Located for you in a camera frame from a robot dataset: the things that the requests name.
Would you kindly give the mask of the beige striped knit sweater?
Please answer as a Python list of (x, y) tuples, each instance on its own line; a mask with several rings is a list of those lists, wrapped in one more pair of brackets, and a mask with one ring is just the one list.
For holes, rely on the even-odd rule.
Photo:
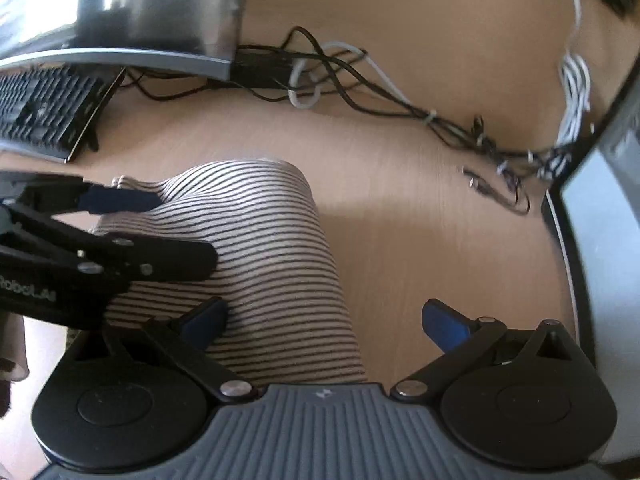
[(219, 296), (229, 306), (228, 327), (207, 353), (254, 385), (366, 380), (314, 196), (295, 166), (228, 160), (163, 181), (119, 177), (113, 184), (152, 192), (162, 203), (140, 214), (107, 214), (96, 233), (207, 242), (218, 264), (202, 282), (132, 284), (107, 308), (107, 322), (139, 328)]

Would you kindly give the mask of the black keyboard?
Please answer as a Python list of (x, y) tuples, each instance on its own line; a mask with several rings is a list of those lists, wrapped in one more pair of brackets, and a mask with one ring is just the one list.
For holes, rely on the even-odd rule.
[(99, 149), (96, 123), (124, 80), (122, 68), (59, 65), (1, 74), (3, 151), (67, 164)]

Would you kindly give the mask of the right computer monitor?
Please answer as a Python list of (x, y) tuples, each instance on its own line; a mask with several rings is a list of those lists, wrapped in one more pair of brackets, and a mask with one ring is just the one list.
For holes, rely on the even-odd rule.
[(541, 206), (562, 252), (575, 330), (617, 408), (602, 457), (639, 474), (639, 70), (633, 67), (593, 134)]

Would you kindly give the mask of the computer monitor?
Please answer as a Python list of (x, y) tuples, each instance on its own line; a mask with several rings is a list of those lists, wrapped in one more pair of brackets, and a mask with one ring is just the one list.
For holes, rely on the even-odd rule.
[(639, 70), (633, 67), (593, 134), (541, 206), (562, 252), (575, 330), (617, 408), (602, 457), (639, 474)]
[(82, 63), (230, 77), (245, 0), (1, 0), (1, 65)]

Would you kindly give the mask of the left computer monitor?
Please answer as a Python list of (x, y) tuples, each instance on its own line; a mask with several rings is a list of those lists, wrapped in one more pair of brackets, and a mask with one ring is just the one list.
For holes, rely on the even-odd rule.
[(230, 77), (245, 0), (1, 0), (1, 65), (82, 63)]

